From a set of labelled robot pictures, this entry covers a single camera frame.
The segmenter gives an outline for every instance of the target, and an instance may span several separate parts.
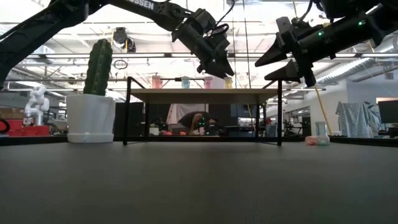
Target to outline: gray mat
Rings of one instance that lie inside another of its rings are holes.
[[[0,148],[0,223],[398,223],[398,150],[256,143]]]

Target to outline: artificial cactus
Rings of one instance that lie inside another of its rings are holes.
[[[112,64],[112,46],[106,39],[94,44],[88,61],[84,94],[105,96]]]

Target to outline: tabletop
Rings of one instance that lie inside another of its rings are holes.
[[[146,103],[258,104],[277,96],[276,89],[133,89]]]
[[[147,142],[0,147],[0,223],[397,223],[398,150]]]

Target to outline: man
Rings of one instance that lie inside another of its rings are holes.
[[[187,113],[178,121],[178,123],[186,128],[190,128],[189,133],[192,134],[194,130],[199,129],[199,121],[202,118],[204,118],[209,124],[216,124],[218,122],[217,119],[212,118],[210,114],[205,111],[194,111]]]

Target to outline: white pot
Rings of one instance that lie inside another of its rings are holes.
[[[68,141],[113,142],[115,107],[116,102],[105,96],[67,96]]]

